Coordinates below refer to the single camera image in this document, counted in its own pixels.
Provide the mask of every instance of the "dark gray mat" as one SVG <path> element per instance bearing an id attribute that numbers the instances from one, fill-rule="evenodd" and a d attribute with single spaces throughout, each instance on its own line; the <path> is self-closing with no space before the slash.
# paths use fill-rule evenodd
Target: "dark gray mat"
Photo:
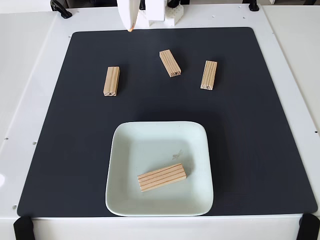
<path id="1" fill-rule="evenodd" d="M 182 75 L 166 72 L 167 49 Z M 200 89 L 206 60 L 218 62 L 212 91 Z M 103 95 L 108 66 L 120 66 L 116 97 Z M 214 190 L 206 215 L 318 209 L 252 29 L 189 28 L 73 34 L 18 214 L 114 216 L 105 204 L 112 138 L 133 121 L 204 126 Z"/>

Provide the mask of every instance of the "black clip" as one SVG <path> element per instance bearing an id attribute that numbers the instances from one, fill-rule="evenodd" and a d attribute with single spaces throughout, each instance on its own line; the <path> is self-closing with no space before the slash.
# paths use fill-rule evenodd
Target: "black clip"
<path id="1" fill-rule="evenodd" d="M 16 240 L 35 240 L 34 224 L 29 216 L 22 216 L 13 224 Z"/>
<path id="2" fill-rule="evenodd" d="M 61 3 L 57 0 L 50 0 L 50 5 L 52 11 L 58 11 L 59 13 L 61 13 L 61 17 L 63 17 L 64 19 L 72 17 L 72 13 L 67 11 L 64 6 L 62 6 Z"/>
<path id="3" fill-rule="evenodd" d="M 257 0 L 243 0 L 242 3 L 243 4 L 249 4 L 249 9 L 250 9 L 251 12 L 259 11 Z"/>
<path id="4" fill-rule="evenodd" d="M 140 0 L 140 10 L 146 10 L 146 1 L 145 0 Z"/>
<path id="5" fill-rule="evenodd" d="M 179 6 L 179 2 L 180 0 L 171 0 L 170 2 L 168 2 L 167 5 L 169 8 L 175 9 L 176 7 Z"/>
<path id="6" fill-rule="evenodd" d="M 296 240 L 317 240 L 320 220 L 312 214 L 303 214 L 299 221 L 299 231 Z"/>

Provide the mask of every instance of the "wood grain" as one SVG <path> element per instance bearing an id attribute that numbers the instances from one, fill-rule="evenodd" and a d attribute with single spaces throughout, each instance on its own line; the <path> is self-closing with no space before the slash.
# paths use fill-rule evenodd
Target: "wood grain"
<path id="1" fill-rule="evenodd" d="M 181 69 L 178 66 L 170 50 L 161 51 L 160 58 L 170 78 L 181 74 Z"/>
<path id="2" fill-rule="evenodd" d="M 181 163 L 147 172 L 138 176 L 142 192 L 176 183 L 187 178 Z"/>
<path id="3" fill-rule="evenodd" d="M 214 88 L 217 64 L 216 61 L 205 61 L 201 89 L 212 90 Z"/>
<path id="4" fill-rule="evenodd" d="M 118 89 L 118 80 L 120 68 L 118 66 L 110 66 L 106 72 L 103 94 L 105 96 L 116 96 Z"/>

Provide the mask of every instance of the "white square plate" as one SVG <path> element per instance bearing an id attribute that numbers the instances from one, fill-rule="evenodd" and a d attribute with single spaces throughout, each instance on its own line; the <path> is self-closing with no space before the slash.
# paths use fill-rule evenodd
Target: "white square plate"
<path id="1" fill-rule="evenodd" d="M 141 192 L 138 175 L 181 163 L 186 179 Z M 189 121 L 127 122 L 115 130 L 105 204 L 120 216 L 196 216 L 214 200 L 205 129 Z"/>

